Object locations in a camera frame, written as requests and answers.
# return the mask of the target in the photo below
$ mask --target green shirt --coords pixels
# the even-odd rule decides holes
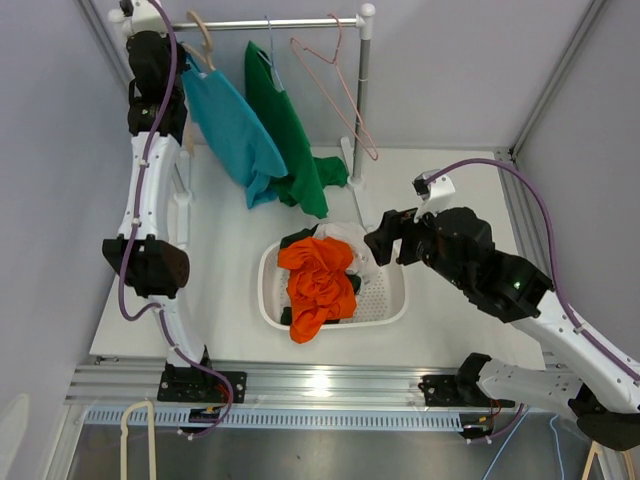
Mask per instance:
[[[323,188],[343,187],[347,183],[347,169],[340,157],[313,157],[289,96],[276,89],[271,67],[259,52],[260,48],[249,42],[244,57],[247,103],[271,135],[289,170],[284,178],[272,178],[269,186],[284,204],[299,203],[305,213],[325,218],[329,207]]]

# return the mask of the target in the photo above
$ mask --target orange cloth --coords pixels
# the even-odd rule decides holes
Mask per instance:
[[[326,320],[353,316],[356,296],[345,273],[352,261],[351,247],[333,238],[307,237],[280,250],[278,266],[291,270],[287,292],[294,342],[311,340]]]

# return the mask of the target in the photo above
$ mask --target gray floor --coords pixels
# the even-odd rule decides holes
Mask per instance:
[[[527,417],[490,479],[560,479],[549,418]],[[556,426],[565,478],[579,479],[590,443],[575,424],[556,420]],[[133,436],[146,429],[130,430]],[[480,480],[504,441],[467,446],[459,436],[443,433],[223,428],[188,442],[173,432],[161,429],[157,435],[160,480]],[[68,478],[118,479],[119,436],[118,427],[85,426]],[[129,478],[148,478],[144,436],[129,442],[129,461]],[[597,471],[590,477],[600,478]]]

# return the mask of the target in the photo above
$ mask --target blue hanger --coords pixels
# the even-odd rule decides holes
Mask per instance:
[[[276,74],[276,78],[278,79],[280,90],[284,90],[284,86],[282,85],[282,80],[280,80],[280,75],[278,74],[278,69],[276,68],[276,59],[273,55],[273,30],[271,30],[271,20],[269,20],[268,15],[265,15],[264,18],[267,21],[267,25],[269,26],[269,40],[271,41],[271,53],[270,53],[271,60],[269,60],[267,56],[264,54],[264,52],[262,51],[258,52],[258,55],[260,55],[260,58],[262,58],[262,60],[267,62],[267,65],[271,67],[271,69],[273,70],[273,73]]]

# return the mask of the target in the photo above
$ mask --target blue cable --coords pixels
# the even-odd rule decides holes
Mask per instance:
[[[558,439],[558,431],[556,430],[556,427],[553,426],[553,422],[555,421],[556,418],[558,418],[557,415],[553,417],[551,420],[549,420],[549,426],[551,427],[551,430],[553,430],[553,435],[556,437],[556,452],[558,452],[558,463],[560,464],[560,475],[562,480],[564,480],[564,465],[562,465],[562,455],[560,454],[560,440]]]
[[[516,423],[516,426],[513,427],[513,430],[511,430],[511,433],[509,433],[509,436],[500,447],[500,450],[498,450],[498,453],[496,454],[496,456],[493,458],[491,465],[489,465],[489,468],[487,468],[487,472],[484,474],[484,477],[482,477],[482,480],[487,480],[487,478],[489,478],[489,474],[491,473],[491,470],[493,470],[493,466],[498,461],[498,458],[500,458],[500,455],[502,454],[504,447],[507,446],[507,443],[509,443],[509,440],[511,440],[511,437],[513,437],[513,434],[516,433],[516,430],[518,430],[518,427],[520,426],[520,424],[524,421],[525,418],[527,418],[527,415],[529,415],[529,410],[527,410],[525,414],[522,415],[522,418],[518,421],[518,423]]]

